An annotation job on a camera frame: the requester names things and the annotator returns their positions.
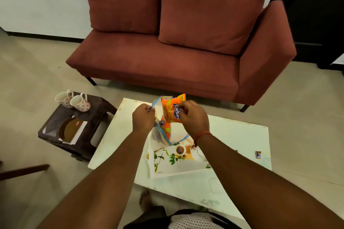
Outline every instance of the red thread bracelet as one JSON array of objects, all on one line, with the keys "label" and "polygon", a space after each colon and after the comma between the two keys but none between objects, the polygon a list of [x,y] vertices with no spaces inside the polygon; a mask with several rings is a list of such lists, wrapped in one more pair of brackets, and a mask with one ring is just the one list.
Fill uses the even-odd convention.
[{"label": "red thread bracelet", "polygon": [[194,139],[194,144],[195,144],[195,146],[197,146],[196,141],[197,141],[201,136],[203,136],[203,135],[205,135],[205,134],[211,134],[211,133],[210,133],[210,131],[201,131],[201,132],[197,133],[197,135],[196,135],[196,137],[195,137],[195,139]]}]

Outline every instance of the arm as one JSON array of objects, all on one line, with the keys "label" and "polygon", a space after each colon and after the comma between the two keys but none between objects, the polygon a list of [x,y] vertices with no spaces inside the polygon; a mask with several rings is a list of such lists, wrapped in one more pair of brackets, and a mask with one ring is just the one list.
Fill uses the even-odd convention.
[{"label": "arm", "polygon": [[140,105],[133,131],[118,149],[53,209],[38,228],[117,228],[127,205],[154,109]]},{"label": "arm", "polygon": [[[182,123],[195,138],[209,131],[208,116],[193,101],[180,105]],[[344,228],[344,221],[308,193],[205,134],[197,145],[226,193],[252,229]]]},{"label": "arm", "polygon": [[256,30],[239,61],[235,103],[255,105],[296,55],[281,0],[271,2],[257,20]]}]

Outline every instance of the sofa armrest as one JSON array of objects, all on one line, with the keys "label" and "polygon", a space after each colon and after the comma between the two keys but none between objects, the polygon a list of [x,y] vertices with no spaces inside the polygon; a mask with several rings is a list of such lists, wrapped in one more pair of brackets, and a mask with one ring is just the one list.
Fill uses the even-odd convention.
[{"label": "sofa armrest", "polygon": [[234,102],[255,105],[296,56],[281,0],[271,2],[257,20],[256,30],[239,62],[239,90]]}]

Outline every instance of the hand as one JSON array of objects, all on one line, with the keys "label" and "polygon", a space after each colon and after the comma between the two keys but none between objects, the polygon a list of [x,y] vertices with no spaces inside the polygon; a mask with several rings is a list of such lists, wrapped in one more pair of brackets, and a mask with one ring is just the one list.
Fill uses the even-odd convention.
[{"label": "hand", "polygon": [[143,132],[148,135],[155,124],[155,109],[147,104],[141,104],[132,113],[132,131]]},{"label": "hand", "polygon": [[180,108],[180,120],[187,133],[195,140],[201,131],[209,131],[209,120],[205,110],[194,101],[183,101]]}]

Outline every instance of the sofa cushion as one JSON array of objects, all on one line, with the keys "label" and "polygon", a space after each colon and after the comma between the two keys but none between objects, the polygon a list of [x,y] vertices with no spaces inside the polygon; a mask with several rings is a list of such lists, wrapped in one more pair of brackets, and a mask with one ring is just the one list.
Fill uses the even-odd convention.
[{"label": "sofa cushion", "polygon": [[162,0],[159,40],[218,53],[241,53],[264,0]]},{"label": "sofa cushion", "polygon": [[161,0],[88,0],[91,27],[98,31],[154,34]]},{"label": "sofa cushion", "polygon": [[164,45],[157,36],[93,30],[66,63],[81,74],[231,101],[239,59]]}]

